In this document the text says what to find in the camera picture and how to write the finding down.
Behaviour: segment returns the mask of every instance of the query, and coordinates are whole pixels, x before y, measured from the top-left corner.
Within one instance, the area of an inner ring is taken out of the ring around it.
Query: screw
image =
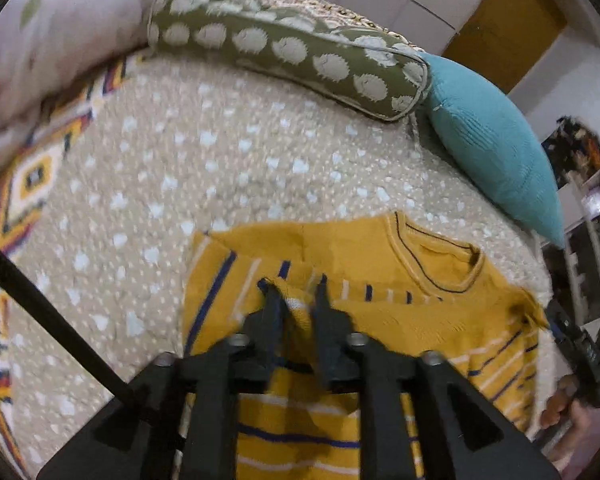
[[[249,336],[246,334],[242,334],[240,332],[236,332],[235,334],[231,334],[228,337],[228,343],[231,346],[243,347],[249,344]]]
[[[166,367],[171,366],[176,361],[176,356],[171,352],[162,352],[154,359],[154,365]]]
[[[352,332],[347,335],[347,344],[349,346],[364,346],[369,341],[369,336],[360,332]]]
[[[426,352],[423,352],[420,354],[420,358],[429,366],[439,365],[445,360],[443,355],[435,350],[427,350]]]

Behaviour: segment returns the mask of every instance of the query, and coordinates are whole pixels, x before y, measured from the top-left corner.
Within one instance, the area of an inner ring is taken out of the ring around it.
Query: blue cushion
[[[431,66],[431,124],[476,186],[526,227],[564,245],[562,209],[551,164],[515,104],[456,62],[422,54]]]

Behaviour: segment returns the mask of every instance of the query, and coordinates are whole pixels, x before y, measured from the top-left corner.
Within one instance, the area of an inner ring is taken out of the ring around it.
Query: brown door
[[[566,23],[553,0],[482,0],[443,56],[508,93]]]

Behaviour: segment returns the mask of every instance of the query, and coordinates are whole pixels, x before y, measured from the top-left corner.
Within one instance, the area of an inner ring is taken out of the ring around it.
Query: white wall
[[[600,136],[600,47],[567,27],[509,93],[539,139],[561,116],[579,116]]]

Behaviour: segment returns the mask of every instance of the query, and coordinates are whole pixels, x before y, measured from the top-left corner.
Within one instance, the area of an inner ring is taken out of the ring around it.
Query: black rod
[[[131,387],[104,362],[44,294],[1,252],[0,286],[102,386],[127,406],[136,405]]]

